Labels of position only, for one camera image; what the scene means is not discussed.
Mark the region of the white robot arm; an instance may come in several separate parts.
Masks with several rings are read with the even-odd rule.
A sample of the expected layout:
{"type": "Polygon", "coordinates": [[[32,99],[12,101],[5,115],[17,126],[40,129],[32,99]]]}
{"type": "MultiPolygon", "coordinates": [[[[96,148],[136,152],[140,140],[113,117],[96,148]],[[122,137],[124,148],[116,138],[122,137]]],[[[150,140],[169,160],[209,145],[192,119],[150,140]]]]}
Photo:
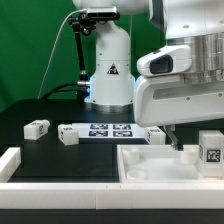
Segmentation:
{"type": "Polygon", "coordinates": [[[96,71],[87,102],[103,110],[134,106],[141,127],[224,118],[224,0],[72,0],[94,27],[96,71]],[[130,80],[130,39],[114,20],[147,13],[166,45],[137,61],[130,80]]]}

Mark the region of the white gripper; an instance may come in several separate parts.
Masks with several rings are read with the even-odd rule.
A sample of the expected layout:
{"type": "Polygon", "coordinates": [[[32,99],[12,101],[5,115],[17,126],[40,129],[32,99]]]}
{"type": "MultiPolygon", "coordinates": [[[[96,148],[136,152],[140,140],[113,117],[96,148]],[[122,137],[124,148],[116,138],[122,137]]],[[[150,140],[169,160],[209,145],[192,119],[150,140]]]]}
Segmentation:
{"type": "Polygon", "coordinates": [[[183,144],[174,124],[224,118],[224,81],[184,84],[181,75],[140,76],[134,92],[134,118],[141,127],[164,126],[176,151],[183,144]]]}

